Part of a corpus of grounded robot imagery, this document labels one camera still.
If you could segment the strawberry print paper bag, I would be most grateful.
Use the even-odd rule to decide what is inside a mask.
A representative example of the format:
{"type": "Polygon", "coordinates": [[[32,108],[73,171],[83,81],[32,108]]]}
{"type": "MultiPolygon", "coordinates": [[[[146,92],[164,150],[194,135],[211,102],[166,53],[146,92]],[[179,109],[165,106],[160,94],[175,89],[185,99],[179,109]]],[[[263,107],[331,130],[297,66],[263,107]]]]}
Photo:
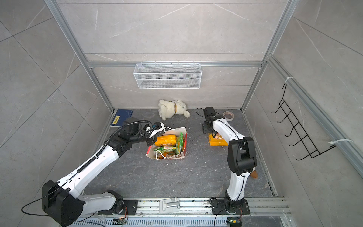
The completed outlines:
{"type": "Polygon", "coordinates": [[[164,134],[157,136],[157,141],[148,148],[146,157],[154,160],[183,159],[186,154],[186,127],[166,128],[164,134]]]}

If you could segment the large yellow snack bag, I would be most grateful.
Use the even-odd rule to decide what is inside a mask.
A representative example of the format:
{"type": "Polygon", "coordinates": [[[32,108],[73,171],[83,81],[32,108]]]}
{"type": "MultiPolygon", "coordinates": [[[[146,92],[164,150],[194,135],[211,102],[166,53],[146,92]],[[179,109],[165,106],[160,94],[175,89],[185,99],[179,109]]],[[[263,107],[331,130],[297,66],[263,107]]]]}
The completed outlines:
{"type": "Polygon", "coordinates": [[[210,146],[228,146],[228,142],[219,133],[209,133],[209,144],[210,146]]]}

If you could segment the green corn chip bag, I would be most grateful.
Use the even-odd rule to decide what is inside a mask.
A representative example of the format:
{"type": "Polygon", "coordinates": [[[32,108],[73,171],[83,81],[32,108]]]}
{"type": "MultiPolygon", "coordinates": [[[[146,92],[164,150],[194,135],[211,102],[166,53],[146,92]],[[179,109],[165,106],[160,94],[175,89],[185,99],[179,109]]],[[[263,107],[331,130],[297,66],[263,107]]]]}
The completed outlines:
{"type": "Polygon", "coordinates": [[[184,135],[181,132],[179,137],[176,140],[176,145],[175,145],[175,153],[176,155],[179,155],[182,153],[183,151],[183,147],[184,147],[184,135]]]}

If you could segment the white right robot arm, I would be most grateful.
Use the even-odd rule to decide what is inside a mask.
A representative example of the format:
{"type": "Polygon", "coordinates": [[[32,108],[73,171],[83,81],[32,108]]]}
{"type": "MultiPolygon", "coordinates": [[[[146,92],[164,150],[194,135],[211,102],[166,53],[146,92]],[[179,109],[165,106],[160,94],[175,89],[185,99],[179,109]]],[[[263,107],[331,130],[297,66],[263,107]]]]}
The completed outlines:
{"type": "Polygon", "coordinates": [[[204,108],[203,113],[203,132],[212,135],[219,133],[228,143],[227,163],[231,170],[231,179],[224,198],[224,207],[227,212],[235,212],[245,202],[247,180],[257,166],[254,140],[235,130],[213,107],[204,108]]]}

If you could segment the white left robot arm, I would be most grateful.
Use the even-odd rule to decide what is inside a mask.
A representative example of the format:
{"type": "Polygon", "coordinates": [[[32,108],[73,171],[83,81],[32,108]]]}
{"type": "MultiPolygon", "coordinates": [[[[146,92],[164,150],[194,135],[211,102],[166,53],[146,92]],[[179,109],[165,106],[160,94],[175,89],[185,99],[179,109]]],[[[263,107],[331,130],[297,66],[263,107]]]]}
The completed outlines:
{"type": "Polygon", "coordinates": [[[82,165],[60,180],[50,180],[43,185],[43,211],[62,227],[71,225],[80,216],[96,214],[99,211],[122,213],[125,207],[120,194],[110,190],[102,194],[83,196],[83,190],[107,166],[130,150],[133,144],[146,142],[151,146],[164,130],[165,126],[161,122],[125,122],[82,165]]]}

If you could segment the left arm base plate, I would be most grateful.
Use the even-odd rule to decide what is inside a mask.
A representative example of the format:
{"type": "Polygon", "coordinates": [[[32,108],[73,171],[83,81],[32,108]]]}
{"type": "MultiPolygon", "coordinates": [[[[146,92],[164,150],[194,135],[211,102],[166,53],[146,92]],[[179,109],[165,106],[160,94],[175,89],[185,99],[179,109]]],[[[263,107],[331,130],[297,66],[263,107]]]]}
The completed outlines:
{"type": "Polygon", "coordinates": [[[138,200],[118,201],[110,210],[99,211],[98,215],[135,215],[138,202],[138,200]]]}

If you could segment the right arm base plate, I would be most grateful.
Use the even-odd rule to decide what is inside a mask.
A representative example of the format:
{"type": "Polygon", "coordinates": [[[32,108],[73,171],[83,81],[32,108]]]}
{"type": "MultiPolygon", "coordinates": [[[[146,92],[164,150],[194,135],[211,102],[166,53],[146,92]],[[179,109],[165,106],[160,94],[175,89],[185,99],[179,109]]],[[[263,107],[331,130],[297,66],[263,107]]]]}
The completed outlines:
{"type": "Polygon", "coordinates": [[[210,198],[209,203],[214,215],[249,215],[251,213],[246,199],[230,201],[227,197],[224,199],[210,198]]]}

